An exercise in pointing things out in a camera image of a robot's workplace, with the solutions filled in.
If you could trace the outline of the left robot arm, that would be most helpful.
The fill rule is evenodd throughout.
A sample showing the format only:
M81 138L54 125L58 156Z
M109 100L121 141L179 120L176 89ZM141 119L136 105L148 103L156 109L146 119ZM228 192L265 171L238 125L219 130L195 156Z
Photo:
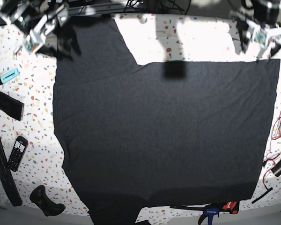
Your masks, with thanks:
M277 22L281 0L252 0L251 6L241 1L242 7L253 15L232 9L230 17L237 22L241 51L257 60L270 59L281 49L281 24Z

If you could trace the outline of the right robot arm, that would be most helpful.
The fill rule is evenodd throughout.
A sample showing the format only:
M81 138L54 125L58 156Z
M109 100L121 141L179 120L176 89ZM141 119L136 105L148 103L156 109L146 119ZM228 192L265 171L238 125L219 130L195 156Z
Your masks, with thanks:
M42 0L0 0L0 18L23 33L14 54L25 50L68 59L72 58L71 51L81 54L76 33L68 24L68 1L56 6L52 0L44 11L40 10L42 4Z

